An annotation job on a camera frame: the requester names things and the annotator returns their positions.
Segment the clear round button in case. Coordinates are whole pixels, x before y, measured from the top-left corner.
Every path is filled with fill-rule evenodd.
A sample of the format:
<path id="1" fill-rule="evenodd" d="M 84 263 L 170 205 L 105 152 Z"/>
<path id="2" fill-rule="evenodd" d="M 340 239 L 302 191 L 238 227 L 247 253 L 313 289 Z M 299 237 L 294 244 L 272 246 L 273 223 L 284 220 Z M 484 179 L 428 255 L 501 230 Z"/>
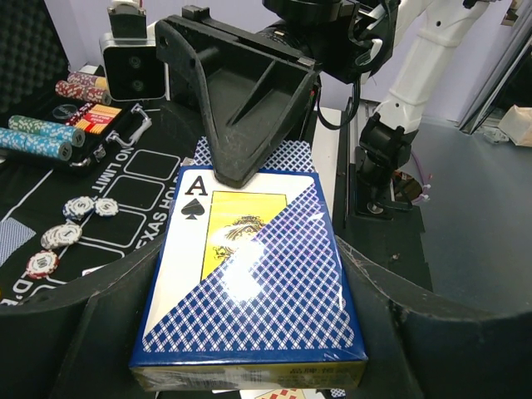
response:
<path id="1" fill-rule="evenodd" d="M 74 104 L 61 104 L 52 110 L 52 117 L 55 120 L 68 121 L 78 112 L 78 110 L 79 108 Z"/>

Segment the black poker chip case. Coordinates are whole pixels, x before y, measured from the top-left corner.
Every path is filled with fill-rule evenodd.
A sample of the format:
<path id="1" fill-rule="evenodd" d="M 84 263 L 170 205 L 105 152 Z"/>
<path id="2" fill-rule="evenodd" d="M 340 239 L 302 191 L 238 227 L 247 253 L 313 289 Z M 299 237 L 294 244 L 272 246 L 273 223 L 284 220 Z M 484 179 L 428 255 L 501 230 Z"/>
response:
<path id="1" fill-rule="evenodd" d="M 58 96 L 55 85 L 67 77 L 67 55 L 61 45 L 47 6 L 43 1 L 1 2 L 1 127 L 7 128 L 14 115 L 29 116 L 60 124 L 61 106 L 82 108 L 84 101 Z M 145 133 L 150 118 L 135 103 L 119 107 L 119 113 L 99 135 L 86 134 L 81 147 L 71 148 L 69 160 L 1 149 L 1 169 L 30 165 L 45 170 L 60 170 L 71 175 L 86 175 L 112 150 L 117 139 L 130 139 Z"/>

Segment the black poker table mat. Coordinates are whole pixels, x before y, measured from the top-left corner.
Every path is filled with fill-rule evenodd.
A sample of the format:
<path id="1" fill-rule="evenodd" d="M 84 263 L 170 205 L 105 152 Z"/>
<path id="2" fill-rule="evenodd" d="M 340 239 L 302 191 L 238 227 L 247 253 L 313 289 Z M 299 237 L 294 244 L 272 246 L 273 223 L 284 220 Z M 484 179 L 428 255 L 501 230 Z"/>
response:
<path id="1" fill-rule="evenodd" d="M 2 305 L 15 306 L 59 288 L 165 233 L 180 165 L 193 157 L 203 125 L 198 112 L 183 106 L 149 104 L 146 113 L 153 125 L 139 142 L 112 150 L 86 175 L 30 165 L 1 169 L 1 222 L 14 218 L 36 233 L 1 266 Z M 45 278 L 29 278 L 27 261 L 42 251 L 42 235 L 65 223 L 63 205 L 79 196 L 112 198 L 120 211 L 110 218 L 89 214 L 78 221 L 82 236 L 72 246 L 56 249 L 57 269 Z"/>

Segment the red chip row in case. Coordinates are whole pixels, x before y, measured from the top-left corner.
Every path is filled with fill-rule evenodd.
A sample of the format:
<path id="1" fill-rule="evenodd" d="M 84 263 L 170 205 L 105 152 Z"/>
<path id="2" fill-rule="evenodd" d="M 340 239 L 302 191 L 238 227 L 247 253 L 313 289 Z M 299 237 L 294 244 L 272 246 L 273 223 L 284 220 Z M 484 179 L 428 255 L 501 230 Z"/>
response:
<path id="1" fill-rule="evenodd" d="M 112 102 L 111 95 L 106 89 L 94 86 L 83 86 L 68 81 L 58 81 L 55 85 L 55 92 L 57 95 L 65 98 L 97 103 L 105 106 L 109 106 Z"/>

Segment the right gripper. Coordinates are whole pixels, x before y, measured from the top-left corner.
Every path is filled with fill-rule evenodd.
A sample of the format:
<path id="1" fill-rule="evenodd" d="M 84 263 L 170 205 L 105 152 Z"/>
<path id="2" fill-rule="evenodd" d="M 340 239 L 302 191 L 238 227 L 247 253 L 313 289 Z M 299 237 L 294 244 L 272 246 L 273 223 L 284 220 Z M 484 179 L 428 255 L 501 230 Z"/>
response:
<path id="1" fill-rule="evenodd" d="M 216 179 L 242 187 L 305 115 L 318 71 L 343 83 L 393 53 L 398 1 L 263 1 L 251 33 L 185 6 L 155 24 L 156 53 L 199 103 Z"/>

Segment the red orange card deck box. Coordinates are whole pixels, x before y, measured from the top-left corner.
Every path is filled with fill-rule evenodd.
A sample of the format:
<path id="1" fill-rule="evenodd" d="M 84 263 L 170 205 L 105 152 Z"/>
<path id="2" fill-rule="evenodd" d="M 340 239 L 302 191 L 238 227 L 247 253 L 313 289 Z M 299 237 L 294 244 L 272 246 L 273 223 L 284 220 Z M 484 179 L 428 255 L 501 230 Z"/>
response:
<path id="1" fill-rule="evenodd" d="M 66 125 L 89 134 L 100 135 L 120 113 L 120 108 L 87 103 L 68 120 Z"/>

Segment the blue chip row left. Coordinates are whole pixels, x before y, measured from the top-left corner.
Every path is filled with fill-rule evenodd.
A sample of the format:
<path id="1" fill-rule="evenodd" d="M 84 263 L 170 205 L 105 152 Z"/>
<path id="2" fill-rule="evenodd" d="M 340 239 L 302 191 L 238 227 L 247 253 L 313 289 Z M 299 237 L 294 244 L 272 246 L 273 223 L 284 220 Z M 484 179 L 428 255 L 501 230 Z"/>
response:
<path id="1" fill-rule="evenodd" d="M 1 129 L 1 147 L 61 161 L 68 161 L 72 156 L 71 143 L 68 141 L 6 128 Z"/>

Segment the ten of diamonds card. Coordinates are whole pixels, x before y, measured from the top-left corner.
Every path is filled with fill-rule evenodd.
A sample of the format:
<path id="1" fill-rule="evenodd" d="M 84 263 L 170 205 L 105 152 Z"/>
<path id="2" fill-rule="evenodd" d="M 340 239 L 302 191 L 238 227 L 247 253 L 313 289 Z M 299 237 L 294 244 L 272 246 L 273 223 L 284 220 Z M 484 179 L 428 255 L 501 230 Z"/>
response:
<path id="1" fill-rule="evenodd" d="M 257 399 L 324 399 L 325 396 L 315 389 L 280 388 L 254 395 Z"/>

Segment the blue white chip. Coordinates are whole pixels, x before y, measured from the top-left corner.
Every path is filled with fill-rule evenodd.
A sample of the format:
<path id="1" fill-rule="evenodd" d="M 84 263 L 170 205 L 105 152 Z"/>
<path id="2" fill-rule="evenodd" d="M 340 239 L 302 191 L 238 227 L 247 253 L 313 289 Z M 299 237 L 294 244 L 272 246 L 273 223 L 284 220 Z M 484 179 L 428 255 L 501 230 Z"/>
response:
<path id="1" fill-rule="evenodd" d="M 69 220 L 82 220 L 95 208 L 95 200 L 88 196 L 69 199 L 62 208 L 62 214 Z"/>

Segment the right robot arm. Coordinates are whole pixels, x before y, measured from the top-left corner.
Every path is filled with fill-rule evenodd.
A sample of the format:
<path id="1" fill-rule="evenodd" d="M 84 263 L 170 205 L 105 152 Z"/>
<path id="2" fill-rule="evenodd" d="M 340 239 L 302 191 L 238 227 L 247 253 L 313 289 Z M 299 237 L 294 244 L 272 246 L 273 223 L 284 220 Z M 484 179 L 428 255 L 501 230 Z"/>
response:
<path id="1" fill-rule="evenodd" d="M 352 86 L 355 114 L 362 81 L 391 57 L 419 16 L 412 43 L 386 97 L 362 130 L 357 172 L 367 207 L 382 207 L 392 173 L 410 157 L 421 116 L 456 48 L 487 1 L 267 1 L 278 22 L 251 33 L 185 7 L 173 27 L 180 72 L 203 117 L 218 181 L 241 188 L 258 172 L 308 105 L 320 76 Z"/>

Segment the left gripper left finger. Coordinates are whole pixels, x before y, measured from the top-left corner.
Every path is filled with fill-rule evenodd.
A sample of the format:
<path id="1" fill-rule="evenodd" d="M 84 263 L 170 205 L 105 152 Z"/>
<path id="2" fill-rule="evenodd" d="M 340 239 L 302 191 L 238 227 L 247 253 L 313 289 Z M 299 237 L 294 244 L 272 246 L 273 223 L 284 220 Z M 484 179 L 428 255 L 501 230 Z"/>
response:
<path id="1" fill-rule="evenodd" d="M 3 398 L 155 398 L 128 366 L 163 241 L 1 308 Z"/>

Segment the grey white chip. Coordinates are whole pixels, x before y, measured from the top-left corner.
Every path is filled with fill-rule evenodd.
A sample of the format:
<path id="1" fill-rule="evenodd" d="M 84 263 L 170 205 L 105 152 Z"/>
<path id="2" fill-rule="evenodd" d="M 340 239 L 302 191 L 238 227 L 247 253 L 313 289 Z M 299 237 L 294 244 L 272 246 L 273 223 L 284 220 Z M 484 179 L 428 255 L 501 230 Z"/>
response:
<path id="1" fill-rule="evenodd" d="M 82 228 L 77 224 L 59 224 L 50 228 L 41 237 L 44 249 L 59 249 L 77 243 L 82 236 Z"/>
<path id="2" fill-rule="evenodd" d="M 99 198 L 95 201 L 94 212 L 103 218 L 116 216 L 119 211 L 118 203 L 112 198 Z"/>

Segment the blue playing card deck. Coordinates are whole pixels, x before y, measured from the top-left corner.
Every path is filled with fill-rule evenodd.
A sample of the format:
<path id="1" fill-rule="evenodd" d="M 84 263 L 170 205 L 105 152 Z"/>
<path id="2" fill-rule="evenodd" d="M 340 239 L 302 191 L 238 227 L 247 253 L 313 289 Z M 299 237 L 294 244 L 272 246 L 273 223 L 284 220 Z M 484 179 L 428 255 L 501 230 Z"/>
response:
<path id="1" fill-rule="evenodd" d="M 130 368 L 147 391 L 357 387 L 367 354 L 319 177 L 177 177 Z"/>

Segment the red white chip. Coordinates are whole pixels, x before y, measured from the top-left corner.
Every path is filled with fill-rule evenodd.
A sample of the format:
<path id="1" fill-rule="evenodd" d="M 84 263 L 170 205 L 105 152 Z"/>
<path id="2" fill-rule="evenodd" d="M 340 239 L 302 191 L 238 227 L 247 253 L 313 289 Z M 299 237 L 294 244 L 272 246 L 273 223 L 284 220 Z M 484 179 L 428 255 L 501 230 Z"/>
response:
<path id="1" fill-rule="evenodd" d="M 41 279 L 52 274 L 58 265 L 58 256 L 53 251 L 43 250 L 27 261 L 26 273 L 29 278 Z"/>

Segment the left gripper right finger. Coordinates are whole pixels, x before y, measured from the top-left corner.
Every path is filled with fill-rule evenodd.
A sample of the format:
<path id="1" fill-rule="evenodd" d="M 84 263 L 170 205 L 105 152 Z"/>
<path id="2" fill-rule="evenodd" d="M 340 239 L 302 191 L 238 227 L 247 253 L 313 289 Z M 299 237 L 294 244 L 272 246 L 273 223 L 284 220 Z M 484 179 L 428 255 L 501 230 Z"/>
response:
<path id="1" fill-rule="evenodd" d="M 350 398 L 529 398 L 531 314 L 469 308 L 337 244 L 368 362 Z"/>

